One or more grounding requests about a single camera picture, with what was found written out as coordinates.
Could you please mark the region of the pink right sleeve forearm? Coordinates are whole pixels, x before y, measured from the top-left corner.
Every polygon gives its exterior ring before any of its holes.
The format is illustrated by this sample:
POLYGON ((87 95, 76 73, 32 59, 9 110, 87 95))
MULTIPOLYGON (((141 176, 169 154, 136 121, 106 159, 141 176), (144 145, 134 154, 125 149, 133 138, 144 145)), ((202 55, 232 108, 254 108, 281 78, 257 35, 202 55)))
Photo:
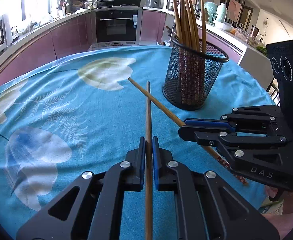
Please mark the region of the pink right sleeve forearm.
POLYGON ((280 239, 285 239, 293 230, 293 192, 284 194, 281 215, 263 214, 263 216, 278 230, 280 239))

